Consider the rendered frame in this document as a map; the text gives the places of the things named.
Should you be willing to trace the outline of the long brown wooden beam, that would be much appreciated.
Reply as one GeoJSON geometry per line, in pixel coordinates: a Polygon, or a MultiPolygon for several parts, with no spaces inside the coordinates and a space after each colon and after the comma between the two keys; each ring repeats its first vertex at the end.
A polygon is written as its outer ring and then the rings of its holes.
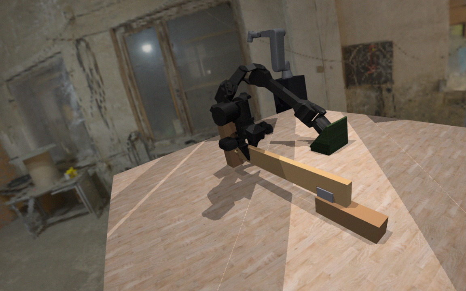
{"type": "MultiPolygon", "coordinates": [[[[237,147],[238,148],[238,147],[237,147]]],[[[352,181],[308,166],[287,157],[282,157],[261,148],[248,145],[250,161],[238,148],[239,157],[261,169],[290,181],[312,193],[317,187],[333,193],[333,202],[348,207],[352,200],[352,181]]]]}

